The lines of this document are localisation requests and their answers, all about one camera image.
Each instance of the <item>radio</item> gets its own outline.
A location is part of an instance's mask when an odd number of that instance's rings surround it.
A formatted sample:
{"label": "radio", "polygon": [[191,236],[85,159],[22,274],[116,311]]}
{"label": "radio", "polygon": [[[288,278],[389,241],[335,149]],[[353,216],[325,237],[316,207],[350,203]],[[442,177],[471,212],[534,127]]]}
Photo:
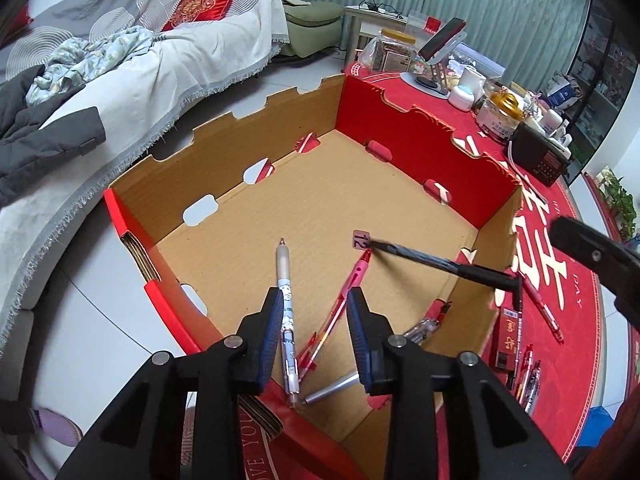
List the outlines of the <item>radio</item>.
{"label": "radio", "polygon": [[[505,156],[508,156],[507,148],[508,144],[504,147]],[[547,187],[566,172],[571,162],[549,138],[525,123],[518,124],[511,136],[511,156],[518,166]]]}

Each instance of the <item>number 12 sticker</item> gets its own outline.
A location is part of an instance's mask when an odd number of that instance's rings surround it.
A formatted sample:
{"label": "number 12 sticker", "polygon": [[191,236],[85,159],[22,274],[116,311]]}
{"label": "number 12 sticker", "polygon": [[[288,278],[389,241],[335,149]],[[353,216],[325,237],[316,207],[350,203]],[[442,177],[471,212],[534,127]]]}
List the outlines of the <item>number 12 sticker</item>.
{"label": "number 12 sticker", "polygon": [[369,242],[371,241],[371,235],[366,231],[355,230],[353,232],[353,248],[364,251],[369,248]]}

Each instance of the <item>gold lid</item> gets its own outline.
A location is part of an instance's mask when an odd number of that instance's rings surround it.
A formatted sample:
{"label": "gold lid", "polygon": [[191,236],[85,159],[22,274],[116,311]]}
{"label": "gold lid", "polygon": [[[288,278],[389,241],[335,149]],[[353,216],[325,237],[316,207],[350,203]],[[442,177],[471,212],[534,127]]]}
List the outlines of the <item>gold lid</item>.
{"label": "gold lid", "polygon": [[496,105],[500,110],[506,113],[509,117],[521,121],[524,119],[524,113],[518,106],[518,100],[516,96],[509,92],[507,89],[503,89],[491,94],[491,102]]}
{"label": "gold lid", "polygon": [[392,40],[400,41],[401,43],[406,43],[409,45],[415,43],[415,38],[413,36],[405,34],[404,32],[400,32],[399,30],[393,30],[392,28],[383,28],[380,31],[380,34],[391,38]]}

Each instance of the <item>green armchair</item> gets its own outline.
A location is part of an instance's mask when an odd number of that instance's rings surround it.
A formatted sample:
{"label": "green armchair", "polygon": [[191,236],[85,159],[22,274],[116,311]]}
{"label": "green armchair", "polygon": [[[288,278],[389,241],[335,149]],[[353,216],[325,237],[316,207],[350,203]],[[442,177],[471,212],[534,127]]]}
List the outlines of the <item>green armchair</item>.
{"label": "green armchair", "polygon": [[311,2],[309,6],[292,6],[285,2],[289,44],[280,51],[284,56],[311,56],[340,43],[344,9],[333,2]]}

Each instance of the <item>cardboard box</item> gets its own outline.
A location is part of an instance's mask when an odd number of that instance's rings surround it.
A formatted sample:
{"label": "cardboard box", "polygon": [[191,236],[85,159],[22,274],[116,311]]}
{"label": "cardboard box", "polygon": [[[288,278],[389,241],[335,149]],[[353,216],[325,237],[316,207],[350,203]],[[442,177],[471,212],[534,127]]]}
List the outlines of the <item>cardboard box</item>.
{"label": "cardboard box", "polygon": [[[311,132],[319,146],[296,152],[296,142]],[[260,308],[275,284],[274,252],[283,237],[301,348],[360,255],[351,245],[354,229],[453,260],[462,247],[473,248],[476,264],[510,265],[520,186],[490,156],[455,145],[451,134],[423,110],[389,104],[379,88],[334,76],[313,92],[270,96],[263,110],[240,120],[226,114],[203,124],[190,146],[161,162],[149,156],[124,173],[106,199],[149,297],[187,353],[235,332],[243,316]],[[370,140],[390,151],[390,163],[366,150]],[[244,183],[244,171],[264,158],[274,171],[258,184]],[[433,197],[434,186],[446,190],[441,195],[449,205]],[[217,211],[187,225],[185,209],[207,195]],[[180,288],[185,283],[204,301],[209,319]],[[491,289],[384,254],[372,257],[362,287],[370,308],[396,332],[411,327],[436,298],[451,301],[446,322],[425,344],[450,356],[480,353],[497,315]],[[360,469],[382,478],[388,408],[371,412],[355,386],[294,412],[284,405],[279,363],[276,358],[260,398],[283,425],[271,445],[323,479],[362,478]],[[303,393],[354,368],[344,320]]]}

